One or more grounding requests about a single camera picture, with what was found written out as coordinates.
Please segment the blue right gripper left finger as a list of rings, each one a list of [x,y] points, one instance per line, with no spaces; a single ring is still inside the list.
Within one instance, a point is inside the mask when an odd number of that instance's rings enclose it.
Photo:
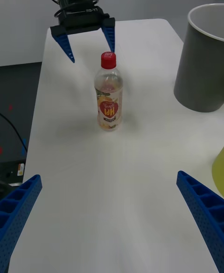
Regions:
[[[30,212],[42,190],[34,175],[0,201],[0,271],[5,272]]]

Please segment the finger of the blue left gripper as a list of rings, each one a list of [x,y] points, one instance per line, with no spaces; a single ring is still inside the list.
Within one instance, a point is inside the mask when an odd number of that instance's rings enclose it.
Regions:
[[[110,51],[114,53],[115,52],[115,18],[104,19],[101,29],[105,35]]]
[[[72,53],[66,29],[61,25],[56,25],[50,27],[50,31],[53,39],[58,43],[66,56],[74,63],[75,58]]]

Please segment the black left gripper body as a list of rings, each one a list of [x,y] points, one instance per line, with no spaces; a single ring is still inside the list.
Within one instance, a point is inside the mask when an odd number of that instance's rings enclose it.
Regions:
[[[99,30],[105,19],[99,7],[70,6],[57,11],[58,33],[83,33]]]

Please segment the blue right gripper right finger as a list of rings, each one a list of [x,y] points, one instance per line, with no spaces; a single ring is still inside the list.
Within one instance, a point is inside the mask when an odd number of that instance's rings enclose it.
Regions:
[[[224,199],[183,171],[180,190],[220,273],[224,273]]]

